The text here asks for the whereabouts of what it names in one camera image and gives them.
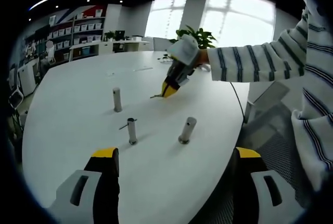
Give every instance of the window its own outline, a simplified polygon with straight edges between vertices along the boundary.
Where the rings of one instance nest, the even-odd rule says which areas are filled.
[[[275,5],[266,0],[206,0],[200,27],[216,47],[257,45],[273,38]]]
[[[177,38],[186,0],[154,0],[146,26],[145,36]]]

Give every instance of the metal peg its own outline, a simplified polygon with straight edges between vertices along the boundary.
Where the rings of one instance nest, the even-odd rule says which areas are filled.
[[[116,87],[113,89],[113,102],[114,102],[114,111],[121,112],[121,100],[120,100],[120,88]]]
[[[194,127],[197,124],[197,120],[194,117],[188,117],[183,128],[182,134],[178,137],[178,141],[182,144],[188,144],[189,137],[192,134]]]
[[[135,119],[134,118],[128,118],[127,119],[127,126],[129,129],[129,135],[130,135],[130,144],[134,145],[137,143],[136,134],[135,134]]]

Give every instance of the shirt sleeve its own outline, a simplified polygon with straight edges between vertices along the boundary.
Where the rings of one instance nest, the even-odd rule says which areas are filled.
[[[308,10],[277,41],[256,46],[207,49],[215,81],[258,82],[302,76],[306,62]]]

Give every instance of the metal pin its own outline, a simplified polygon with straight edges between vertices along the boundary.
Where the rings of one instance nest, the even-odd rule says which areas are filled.
[[[121,112],[123,110],[121,108],[120,88],[118,88],[118,87],[115,87],[113,89],[113,103],[114,103],[115,112]]]
[[[188,117],[183,128],[182,134],[178,137],[178,141],[182,144],[188,144],[189,137],[192,134],[194,127],[197,124],[197,120],[194,117]]]
[[[134,145],[137,143],[136,134],[135,134],[135,119],[128,118],[127,125],[128,125],[128,129],[129,129],[129,135],[130,135],[130,144]]]
[[[125,124],[124,126],[120,127],[119,130],[125,128],[128,124]]]

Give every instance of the person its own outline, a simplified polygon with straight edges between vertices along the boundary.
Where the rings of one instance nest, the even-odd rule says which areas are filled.
[[[41,60],[42,75],[45,76],[46,72],[50,68],[50,63],[54,61],[54,45],[52,41],[46,42],[47,56]]]
[[[302,166],[318,191],[333,171],[333,31],[315,0],[304,2],[299,23],[277,41],[201,50],[198,64],[210,64],[214,81],[303,77],[303,109],[291,120]]]

